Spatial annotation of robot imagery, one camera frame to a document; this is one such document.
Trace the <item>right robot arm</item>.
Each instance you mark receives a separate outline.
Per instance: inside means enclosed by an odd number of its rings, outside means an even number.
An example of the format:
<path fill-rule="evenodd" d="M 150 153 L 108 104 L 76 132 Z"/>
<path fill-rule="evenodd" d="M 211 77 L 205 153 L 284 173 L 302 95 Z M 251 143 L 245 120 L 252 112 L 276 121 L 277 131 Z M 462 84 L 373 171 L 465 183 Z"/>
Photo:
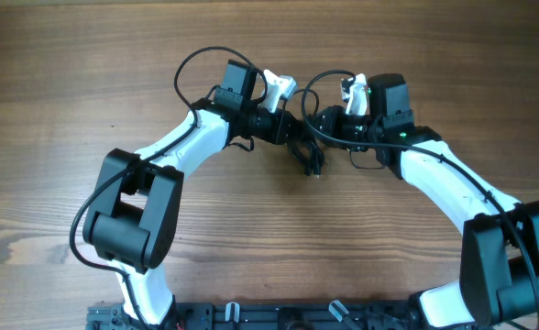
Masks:
<path fill-rule="evenodd" d="M 342 106 L 313 114 L 324 143 L 374 149 L 378 163 L 424 193 L 462 235 L 459 278 L 411 298 L 413 329 L 481 328 L 536 314 L 539 201 L 521 203 L 460 161 L 428 126 L 414 123 L 399 73 L 341 82 Z"/>

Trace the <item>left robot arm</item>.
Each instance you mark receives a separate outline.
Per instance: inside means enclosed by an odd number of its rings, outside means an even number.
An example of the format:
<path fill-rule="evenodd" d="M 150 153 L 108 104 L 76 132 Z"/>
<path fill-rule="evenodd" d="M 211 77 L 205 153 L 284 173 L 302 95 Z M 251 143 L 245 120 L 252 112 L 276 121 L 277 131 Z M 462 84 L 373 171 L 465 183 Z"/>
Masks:
<path fill-rule="evenodd" d="M 223 81 L 191 103 L 168 135 L 135 152 L 115 148 L 104 158 L 83 208 L 82 238 L 102 259 L 100 268 L 120 281 L 125 325 L 176 327 L 175 297 L 162 262 L 176 233 L 184 182 L 236 137 L 281 145 L 300 136 L 297 120 L 278 107 L 296 90 L 291 76 L 231 60 Z"/>

